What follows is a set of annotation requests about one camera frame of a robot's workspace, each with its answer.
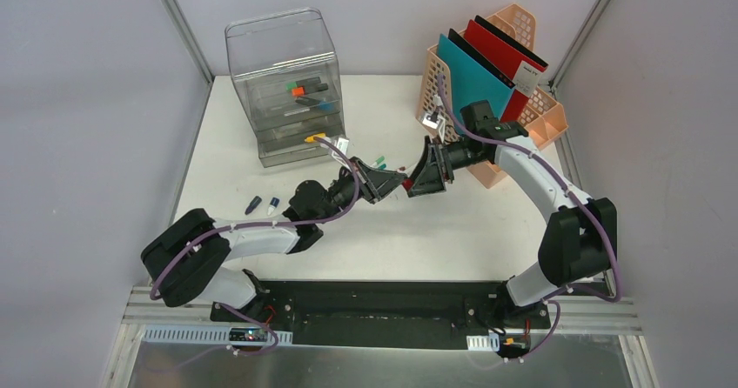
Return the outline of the blue cap black highlighter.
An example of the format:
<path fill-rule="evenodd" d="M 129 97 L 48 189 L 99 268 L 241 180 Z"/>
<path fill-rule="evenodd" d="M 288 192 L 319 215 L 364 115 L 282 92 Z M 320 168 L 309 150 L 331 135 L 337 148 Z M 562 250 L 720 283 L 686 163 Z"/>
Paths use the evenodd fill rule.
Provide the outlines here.
<path fill-rule="evenodd" d="M 329 112 L 333 110 L 332 103 L 311 97 L 296 97 L 295 103 L 315 111 Z"/>

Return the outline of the teal folder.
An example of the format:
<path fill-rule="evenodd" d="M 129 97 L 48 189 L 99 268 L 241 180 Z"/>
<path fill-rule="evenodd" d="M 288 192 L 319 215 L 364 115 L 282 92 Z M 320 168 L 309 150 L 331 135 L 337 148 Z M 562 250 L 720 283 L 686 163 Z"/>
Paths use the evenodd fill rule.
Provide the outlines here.
<path fill-rule="evenodd" d="M 454 29 L 439 36 L 436 55 L 450 70 L 453 114 L 460 121 L 461 109 L 479 101 L 487 101 L 491 113 L 502 118 L 514 91 L 507 76 Z"/>

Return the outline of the blue white small bottle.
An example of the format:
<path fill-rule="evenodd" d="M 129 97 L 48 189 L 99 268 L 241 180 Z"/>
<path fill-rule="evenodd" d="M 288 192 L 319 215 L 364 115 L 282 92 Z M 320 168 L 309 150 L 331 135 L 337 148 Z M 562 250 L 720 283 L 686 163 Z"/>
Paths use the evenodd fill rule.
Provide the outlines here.
<path fill-rule="evenodd" d="M 280 204 L 280 199 L 278 197 L 272 197 L 268 206 L 267 206 L 267 215 L 271 216 L 273 212 L 278 208 Z"/>

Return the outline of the orange cap black highlighter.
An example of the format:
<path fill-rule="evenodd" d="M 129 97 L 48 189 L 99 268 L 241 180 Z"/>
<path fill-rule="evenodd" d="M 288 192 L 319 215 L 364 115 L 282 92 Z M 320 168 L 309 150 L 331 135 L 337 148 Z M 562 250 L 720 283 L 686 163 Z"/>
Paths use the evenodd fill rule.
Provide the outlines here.
<path fill-rule="evenodd" d="M 328 84 L 322 83 L 322 84 L 308 84 L 308 85 L 301 85 L 296 86 L 295 88 L 291 89 L 291 94 L 294 97 L 302 97 L 310 94 L 315 94 L 319 92 L 324 92 L 329 90 Z"/>

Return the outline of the green cap black highlighter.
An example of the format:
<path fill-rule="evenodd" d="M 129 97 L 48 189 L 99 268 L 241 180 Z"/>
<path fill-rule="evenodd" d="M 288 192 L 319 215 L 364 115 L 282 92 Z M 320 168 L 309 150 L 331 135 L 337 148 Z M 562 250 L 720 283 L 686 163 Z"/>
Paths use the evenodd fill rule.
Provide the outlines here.
<path fill-rule="evenodd" d="M 300 80 L 288 83 L 285 86 L 285 88 L 287 91 L 292 91 L 293 89 L 296 89 L 296 88 L 302 88 L 305 86 L 320 84 L 320 83 L 321 83 L 320 77 L 308 77 L 308 78 L 304 78 L 304 79 L 300 79 Z"/>

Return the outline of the red folder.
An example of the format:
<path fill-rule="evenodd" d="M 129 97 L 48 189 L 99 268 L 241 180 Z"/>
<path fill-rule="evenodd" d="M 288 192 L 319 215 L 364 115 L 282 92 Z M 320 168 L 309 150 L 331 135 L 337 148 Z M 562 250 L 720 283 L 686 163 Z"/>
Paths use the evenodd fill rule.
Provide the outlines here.
<path fill-rule="evenodd" d="M 467 23 L 463 37 L 513 82 L 513 94 L 500 120 L 517 121 L 547 70 L 548 62 L 481 16 Z"/>

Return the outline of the clear grey drawer organizer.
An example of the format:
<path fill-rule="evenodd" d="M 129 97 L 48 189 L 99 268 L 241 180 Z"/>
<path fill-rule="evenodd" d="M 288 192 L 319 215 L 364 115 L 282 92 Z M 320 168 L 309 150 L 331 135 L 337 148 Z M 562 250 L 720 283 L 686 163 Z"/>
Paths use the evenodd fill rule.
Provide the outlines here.
<path fill-rule="evenodd" d="M 230 78 L 263 167 L 327 155 L 327 148 L 305 142 L 310 135 L 346 135 L 339 59 L 319 10 L 288 10 L 230 23 L 225 45 Z M 329 90 L 305 97 L 332 103 L 332 111 L 295 103 L 285 86 L 308 77 L 320 77 Z"/>

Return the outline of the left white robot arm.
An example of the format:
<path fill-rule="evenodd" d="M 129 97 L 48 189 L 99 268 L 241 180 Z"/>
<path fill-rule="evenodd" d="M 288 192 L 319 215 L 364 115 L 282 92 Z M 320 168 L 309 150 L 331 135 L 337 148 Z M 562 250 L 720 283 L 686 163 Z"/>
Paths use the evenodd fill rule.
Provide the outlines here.
<path fill-rule="evenodd" d="M 202 208 L 184 214 L 141 253 L 153 287 L 151 297 L 169 307 L 195 298 L 228 304 L 245 322 L 265 311 L 260 282 L 249 272 L 225 268 L 226 262 L 265 254 L 295 254 L 314 246 L 332 222 L 360 199 L 375 204 L 408 179 L 401 171 L 373 168 L 353 157 L 329 187 L 315 180 L 300 183 L 281 215 L 250 223 L 217 220 Z"/>

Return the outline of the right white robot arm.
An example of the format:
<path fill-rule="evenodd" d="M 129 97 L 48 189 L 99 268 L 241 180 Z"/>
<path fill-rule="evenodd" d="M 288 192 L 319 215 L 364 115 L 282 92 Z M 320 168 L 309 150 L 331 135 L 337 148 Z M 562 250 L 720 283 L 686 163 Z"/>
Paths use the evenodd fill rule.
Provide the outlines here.
<path fill-rule="evenodd" d="M 495 324 L 514 327 L 546 297 L 614 267 L 617 212 L 609 199 L 592 199 L 569 183 L 538 153 L 527 130 L 501 122 L 486 100 L 466 105 L 460 116 L 462 137 L 450 144 L 426 138 L 403 186 L 408 197 L 442 192 L 454 171 L 487 160 L 531 199 L 547 223 L 537 259 L 497 290 L 493 304 Z"/>

